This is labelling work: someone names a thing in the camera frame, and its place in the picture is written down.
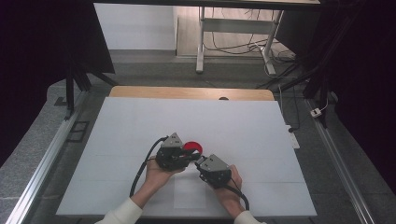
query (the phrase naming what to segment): hand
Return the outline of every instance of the hand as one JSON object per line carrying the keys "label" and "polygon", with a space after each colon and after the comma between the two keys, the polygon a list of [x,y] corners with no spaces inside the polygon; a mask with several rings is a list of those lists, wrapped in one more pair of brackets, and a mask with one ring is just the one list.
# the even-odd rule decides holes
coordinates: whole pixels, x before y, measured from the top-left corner
{"label": "hand", "polygon": [[140,190],[131,197],[131,200],[140,208],[145,206],[149,199],[168,182],[172,175],[183,171],[165,171],[154,159],[155,157],[150,157],[146,167],[146,180]]}
{"label": "hand", "polygon": [[[227,184],[234,189],[242,188],[242,177],[239,175],[238,170],[235,165],[231,165],[231,177],[233,179],[230,180]],[[240,198],[235,193],[229,191],[228,189],[214,189],[216,196],[218,197],[221,205],[227,210],[232,218],[236,218],[245,211],[245,208],[240,203]]]}

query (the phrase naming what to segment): white wall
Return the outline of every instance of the white wall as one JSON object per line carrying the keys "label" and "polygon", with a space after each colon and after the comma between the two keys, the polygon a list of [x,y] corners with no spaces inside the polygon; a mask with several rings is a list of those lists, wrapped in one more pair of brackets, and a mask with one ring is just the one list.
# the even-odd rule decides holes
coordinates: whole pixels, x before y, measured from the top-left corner
{"label": "white wall", "polygon": [[176,49],[174,7],[94,5],[109,49]]}

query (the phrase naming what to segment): white sleeve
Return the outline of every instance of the white sleeve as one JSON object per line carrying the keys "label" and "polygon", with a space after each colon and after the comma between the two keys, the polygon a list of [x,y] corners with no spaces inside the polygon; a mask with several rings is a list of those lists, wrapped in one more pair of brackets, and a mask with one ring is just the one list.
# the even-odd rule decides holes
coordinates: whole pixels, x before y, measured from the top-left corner
{"label": "white sleeve", "polygon": [[118,208],[109,211],[105,218],[96,224],[134,224],[142,213],[143,210],[128,198]]}
{"label": "white sleeve", "polygon": [[236,217],[233,224],[265,224],[265,222],[259,222],[249,211],[244,211]]}

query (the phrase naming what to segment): red object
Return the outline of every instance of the red object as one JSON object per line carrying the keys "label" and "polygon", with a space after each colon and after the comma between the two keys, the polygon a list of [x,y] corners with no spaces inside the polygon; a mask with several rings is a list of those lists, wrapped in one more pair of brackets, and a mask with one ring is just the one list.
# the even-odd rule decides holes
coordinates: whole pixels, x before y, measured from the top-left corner
{"label": "red object", "polygon": [[197,143],[197,142],[188,142],[188,143],[184,144],[183,148],[184,149],[193,149],[193,148],[195,148],[195,149],[197,149],[199,151],[199,153],[201,155],[202,155],[202,152],[203,152],[201,145],[199,145],[199,143]]}

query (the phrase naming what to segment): white table surface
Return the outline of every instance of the white table surface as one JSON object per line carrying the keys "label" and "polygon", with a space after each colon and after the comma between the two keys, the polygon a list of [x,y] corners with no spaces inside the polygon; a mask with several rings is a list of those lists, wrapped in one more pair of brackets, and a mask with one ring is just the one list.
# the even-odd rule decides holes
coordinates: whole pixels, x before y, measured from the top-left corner
{"label": "white table surface", "polygon": [[[120,205],[151,146],[174,132],[236,165],[253,216],[316,215],[277,102],[122,97],[106,98],[57,215],[102,216]],[[143,217],[228,217],[198,175],[191,164],[172,177]]]}

